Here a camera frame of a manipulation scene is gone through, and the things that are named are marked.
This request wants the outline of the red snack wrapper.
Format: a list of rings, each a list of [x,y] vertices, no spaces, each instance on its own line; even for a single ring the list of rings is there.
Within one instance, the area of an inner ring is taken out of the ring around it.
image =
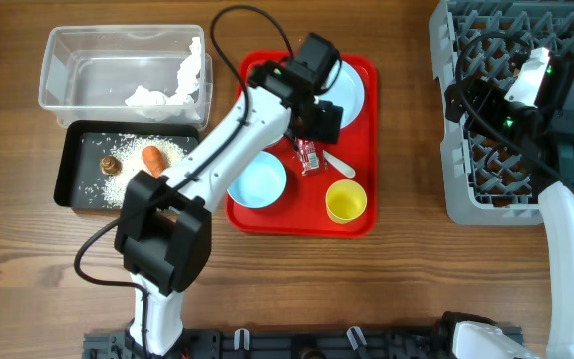
[[[296,154],[301,164],[302,176],[318,175],[327,169],[327,163],[319,145],[304,139],[297,139],[296,145]]]

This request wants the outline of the yellow cup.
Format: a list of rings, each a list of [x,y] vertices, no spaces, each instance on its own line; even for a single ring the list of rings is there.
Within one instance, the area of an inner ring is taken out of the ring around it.
[[[328,217],[338,224],[346,224],[360,217],[366,210],[367,204],[365,190],[350,179],[334,182],[325,194]]]

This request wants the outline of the light blue bowl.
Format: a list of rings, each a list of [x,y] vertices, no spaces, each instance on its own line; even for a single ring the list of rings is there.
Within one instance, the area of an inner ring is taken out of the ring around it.
[[[259,209],[277,201],[286,188],[287,175],[281,161],[271,153],[260,152],[228,189],[239,205]]]

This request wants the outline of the orange carrot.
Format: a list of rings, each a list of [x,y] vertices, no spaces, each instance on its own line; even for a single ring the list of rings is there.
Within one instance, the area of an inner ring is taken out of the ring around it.
[[[149,145],[143,148],[142,158],[150,173],[158,178],[166,169],[166,162],[158,147]]]

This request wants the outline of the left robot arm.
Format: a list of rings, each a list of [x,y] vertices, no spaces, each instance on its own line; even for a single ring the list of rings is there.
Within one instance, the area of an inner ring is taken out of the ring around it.
[[[286,132],[337,142],[342,109],[322,96],[342,67],[340,60],[256,66],[234,107],[181,162],[130,180],[114,247],[141,295],[128,334],[142,356],[164,357],[180,339],[183,293],[209,259],[212,215],[249,164]]]

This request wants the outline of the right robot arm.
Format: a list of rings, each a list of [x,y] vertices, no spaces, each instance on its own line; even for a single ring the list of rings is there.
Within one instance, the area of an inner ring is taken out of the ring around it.
[[[465,78],[462,67],[455,67],[447,116],[469,114],[478,132],[528,160],[550,259],[547,355],[574,358],[574,61],[530,50],[506,91]]]

